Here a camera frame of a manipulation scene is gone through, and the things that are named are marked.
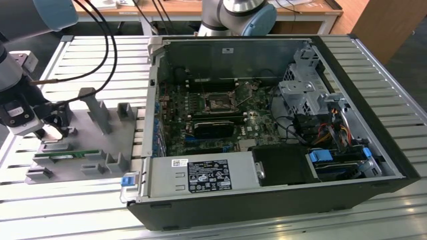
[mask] green circuit board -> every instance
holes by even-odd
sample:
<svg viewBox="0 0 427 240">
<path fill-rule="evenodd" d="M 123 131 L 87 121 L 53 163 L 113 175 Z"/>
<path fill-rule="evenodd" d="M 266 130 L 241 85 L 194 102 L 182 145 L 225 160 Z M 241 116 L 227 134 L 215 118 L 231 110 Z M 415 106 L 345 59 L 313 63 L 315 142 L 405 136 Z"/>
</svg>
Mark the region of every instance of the green circuit board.
<svg viewBox="0 0 427 240">
<path fill-rule="evenodd" d="M 183 86 L 167 85 L 169 94 L 161 99 L 163 105 L 167 156 L 245 151 L 243 140 L 255 145 L 281 142 L 278 128 L 269 109 L 271 86 L 257 87 L 253 80 L 239 81 L 233 92 L 190 93 Z M 195 120 L 190 116 L 217 113 L 243 113 L 245 123 L 234 126 L 233 135 L 225 138 L 197 139 L 191 134 Z"/>
</svg>

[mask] power supply label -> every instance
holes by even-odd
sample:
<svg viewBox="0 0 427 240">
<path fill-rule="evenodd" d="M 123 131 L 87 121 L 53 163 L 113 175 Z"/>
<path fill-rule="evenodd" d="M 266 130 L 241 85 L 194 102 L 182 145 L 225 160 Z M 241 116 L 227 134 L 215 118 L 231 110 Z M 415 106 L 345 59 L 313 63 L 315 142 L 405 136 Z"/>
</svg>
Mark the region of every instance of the power supply label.
<svg viewBox="0 0 427 240">
<path fill-rule="evenodd" d="M 193 194 L 233 189 L 227 160 L 189 162 L 187 170 Z"/>
</svg>

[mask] sticker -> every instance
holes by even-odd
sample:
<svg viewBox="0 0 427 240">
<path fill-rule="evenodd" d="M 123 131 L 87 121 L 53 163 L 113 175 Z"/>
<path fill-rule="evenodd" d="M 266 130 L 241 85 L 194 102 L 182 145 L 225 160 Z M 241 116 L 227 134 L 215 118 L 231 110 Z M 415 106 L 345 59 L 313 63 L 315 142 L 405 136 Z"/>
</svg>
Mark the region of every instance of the sticker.
<svg viewBox="0 0 427 240">
<path fill-rule="evenodd" d="M 195 193 L 223 191 L 233 189 L 229 161 L 189 162 L 189 191 Z"/>
<path fill-rule="evenodd" d="M 121 11 L 119 12 L 121 15 L 138 15 L 138 12 L 133 12 L 133 11 Z"/>
<path fill-rule="evenodd" d="M 187 167 L 189 159 L 173 159 L 173 167 Z"/>
<path fill-rule="evenodd" d="M 235 49 L 234 48 L 223 48 L 222 49 L 222 53 L 223 54 L 233 54 L 235 52 Z"/>
</svg>

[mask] black cable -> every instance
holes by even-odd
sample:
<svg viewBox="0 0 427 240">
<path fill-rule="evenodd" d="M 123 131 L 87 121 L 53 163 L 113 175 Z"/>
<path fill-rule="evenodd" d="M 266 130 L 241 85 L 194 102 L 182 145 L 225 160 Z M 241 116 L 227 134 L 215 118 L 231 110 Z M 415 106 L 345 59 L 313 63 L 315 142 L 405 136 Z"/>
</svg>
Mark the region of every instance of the black cable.
<svg viewBox="0 0 427 240">
<path fill-rule="evenodd" d="M 151 0 L 153 1 L 153 4 L 154 4 L 154 7 L 159 13 L 159 16 L 161 16 L 161 19 L 162 19 L 162 22 L 163 22 L 163 25 L 165 25 L 165 30 L 166 30 L 166 34 L 170 35 L 170 31 L 169 31 L 169 26 L 167 26 L 167 23 L 166 23 L 166 20 L 163 19 L 163 15 L 161 13 L 161 10 L 159 10 L 159 7 L 158 7 L 158 4 L 157 4 L 157 0 Z"/>
<path fill-rule="evenodd" d="M 107 20 L 106 20 L 106 18 L 105 18 L 105 16 L 103 16 L 103 14 L 102 14 L 101 11 L 98 10 L 98 8 L 94 6 L 94 4 L 91 3 L 91 1 L 90 1 L 90 0 L 85 0 L 85 1 L 86 1 L 86 3 L 91 6 L 91 8 L 94 9 L 94 11 L 97 12 L 99 18 L 102 19 L 102 21 L 103 21 L 103 23 L 105 23 L 105 25 L 106 25 L 106 29 L 107 29 L 107 31 L 109 31 L 109 33 L 110 33 L 110 36 L 111 36 L 113 48 L 114 48 L 114 63 L 113 63 L 113 69 L 111 69 L 110 76 L 109 76 L 105 84 L 101 86 L 99 89 L 97 89 L 94 92 L 91 92 L 91 93 L 89 93 L 89 94 L 86 94 L 86 95 L 78 96 L 78 97 L 75 97 L 75 98 L 73 98 L 73 99 L 70 99 L 70 100 L 67 100 L 67 101 L 62 101 L 62 102 L 57 103 L 57 104 L 54 105 L 54 108 L 55 108 L 55 109 L 58 109 L 58 107 L 61 107 L 61 106 L 65 106 L 65 105 L 70 104 L 71 102 L 79 101 L 79 100 L 87 98 L 87 97 L 94 96 L 95 94 L 98 94 L 98 93 L 106 88 L 107 84 L 109 84 L 110 81 L 113 80 L 114 75 L 115 75 L 115 72 L 117 72 L 117 68 L 118 68 L 118 59 L 119 59 L 119 58 L 118 58 L 118 44 L 117 44 L 117 39 L 115 39 L 115 35 L 114 35 L 114 32 L 113 32 L 113 29 L 111 29 L 110 26 L 109 26 L 109 22 L 107 22 Z M 83 6 L 83 10 L 85 10 L 87 13 L 91 12 L 85 6 Z"/>
<path fill-rule="evenodd" d="M 291 34 L 293 34 L 293 32 L 294 32 L 294 25 L 295 25 L 295 22 L 297 22 L 297 12 L 295 12 L 295 5 L 294 5 L 294 3 L 291 3 L 290 2 L 290 0 L 286 0 L 287 2 L 289 2 L 289 4 L 291 4 L 293 5 L 293 8 L 294 8 L 294 21 L 293 21 L 293 25 L 291 25 Z"/>
<path fill-rule="evenodd" d="M 294 12 L 294 13 L 297 13 L 297 14 L 302 14 L 301 11 L 295 11 L 295 5 L 290 2 L 290 0 L 286 0 L 286 1 L 294 6 L 294 10 L 293 10 L 291 8 L 287 8 L 286 6 L 283 6 L 283 5 L 281 4 L 281 2 L 279 2 L 278 0 L 275 0 L 275 2 L 278 3 L 278 5 L 279 5 L 282 8 L 285 8 L 286 10 L 290 10 L 291 12 Z"/>
<path fill-rule="evenodd" d="M 286 0 L 286 1 L 289 2 L 289 4 L 293 5 L 293 8 L 294 8 L 294 9 L 290 9 L 290 8 L 285 7 L 285 6 L 279 3 L 279 1 L 275 0 L 275 2 L 278 3 L 278 5 L 279 5 L 282 8 L 285 8 L 286 10 L 290 10 L 290 11 L 294 13 L 294 21 L 293 21 L 293 25 L 291 25 L 291 33 L 293 33 L 293 31 L 294 31 L 294 25 L 295 25 L 295 22 L 297 22 L 297 14 L 303 14 L 303 13 L 302 13 L 301 11 L 295 11 L 295 5 L 294 5 L 294 3 L 290 2 L 290 0 Z"/>
<path fill-rule="evenodd" d="M 289 140 L 298 140 L 297 138 L 293 138 L 293 137 L 290 137 L 290 132 L 289 132 L 289 130 L 290 130 L 290 127 L 293 127 L 294 126 L 294 124 L 290 124 L 287 127 L 286 127 L 286 138 L 281 138 L 281 140 L 285 140 L 285 142 L 283 143 L 287 143 L 289 142 Z"/>
<path fill-rule="evenodd" d="M 271 118 L 274 119 L 274 122 L 278 124 L 278 126 L 279 126 L 287 133 L 290 133 L 291 135 L 294 135 L 295 138 L 298 139 L 298 141 L 299 141 L 302 144 L 310 145 L 310 143 L 302 138 L 301 135 L 298 135 L 294 131 L 291 131 L 289 128 L 286 128 L 286 127 L 278 122 L 278 119 L 282 118 L 282 116 L 278 117 L 278 118 L 275 118 L 275 116 L 274 116 L 273 105 L 274 105 L 274 95 L 275 95 L 277 91 L 278 91 L 278 86 L 275 86 L 275 87 L 273 88 L 273 90 L 271 90 L 271 95 L 270 95 L 270 115 L 271 115 Z"/>
<path fill-rule="evenodd" d="M 143 10 L 142 10 L 141 6 L 139 6 L 138 3 L 135 2 L 135 0 L 133 0 L 133 2 L 134 2 L 134 4 L 135 4 L 135 7 L 137 7 L 137 9 L 138 9 L 142 17 L 146 19 L 147 23 L 150 24 L 150 27 L 151 27 L 153 32 L 154 32 L 157 35 L 159 35 L 159 30 L 158 30 L 158 28 L 154 26 L 154 24 L 149 21 L 149 18 L 146 17 L 146 14 L 143 13 Z"/>
<path fill-rule="evenodd" d="M 174 30 L 174 33 L 177 34 L 175 27 L 174 27 L 174 24 L 173 24 L 173 21 L 171 21 L 169 12 L 167 12 L 166 8 L 163 7 L 162 0 L 158 0 L 158 2 L 159 2 L 159 4 L 161 4 L 161 8 L 162 8 L 162 10 L 163 10 L 163 12 L 165 12 L 165 15 L 166 15 L 166 17 L 167 17 L 167 21 L 169 21 L 169 23 L 171 24 L 171 28 L 173 28 L 173 30 Z"/>
<path fill-rule="evenodd" d="M 277 118 L 277 120 L 278 120 L 278 119 L 282 119 L 282 118 L 286 118 L 287 120 L 291 120 L 291 121 L 294 120 L 294 117 L 291 117 L 291 116 L 279 116 L 279 117 Z"/>
<path fill-rule="evenodd" d="M 91 11 L 87 11 L 89 9 L 82 4 L 82 2 L 75 1 L 75 3 L 83 8 L 83 10 L 91 16 L 91 18 L 94 19 L 94 21 L 97 22 L 97 24 L 99 25 L 99 27 L 101 27 L 101 29 L 103 31 L 103 34 L 105 34 L 105 37 L 106 37 L 106 55 L 105 55 L 105 58 L 103 58 L 102 62 L 99 63 L 98 67 L 93 71 L 87 72 L 86 74 L 83 74 L 81 76 L 74 76 L 74 77 L 70 77 L 70 78 L 63 78 L 63 79 L 49 79 L 49 80 L 35 81 L 34 85 L 43 85 L 43 84 L 50 84 L 50 83 L 63 83 L 63 82 L 69 82 L 69 81 L 73 81 L 73 80 L 77 80 L 77 79 L 82 79 L 82 78 L 87 77 L 87 76 L 93 75 L 105 66 L 106 61 L 109 59 L 110 44 L 109 44 L 109 35 L 107 35 L 107 32 L 106 32 L 106 29 L 105 29 L 101 21 L 98 20 L 98 18 L 91 13 Z"/>
</svg>

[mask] slotted metal table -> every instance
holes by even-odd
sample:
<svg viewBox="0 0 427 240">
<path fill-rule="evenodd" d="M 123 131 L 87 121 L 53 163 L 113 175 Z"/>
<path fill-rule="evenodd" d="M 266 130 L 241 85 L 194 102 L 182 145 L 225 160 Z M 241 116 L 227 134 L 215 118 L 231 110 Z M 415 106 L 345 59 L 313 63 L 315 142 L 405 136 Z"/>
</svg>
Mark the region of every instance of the slotted metal table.
<svg viewBox="0 0 427 240">
<path fill-rule="evenodd" d="M 427 115 L 358 39 L 346 35 L 322 38 L 422 176 L 417 183 L 350 210 L 149 231 L 121 202 L 121 178 L 27 185 L 26 172 L 41 142 L 34 136 L 10 135 L 0 150 L 0 239 L 426 239 Z M 139 107 L 133 150 L 133 169 L 138 170 L 150 70 L 149 37 L 118 36 L 117 42 L 117 74 L 97 97 L 107 106 L 130 102 Z M 42 79 L 66 78 L 93 70 L 105 56 L 105 43 L 102 36 L 62 41 Z M 78 95 L 82 87 L 98 88 L 113 62 L 110 58 L 98 73 L 83 79 L 46 85 L 46 97 L 51 101 L 66 100 Z M 86 105 L 74 102 L 71 108 L 83 109 Z"/>
</svg>

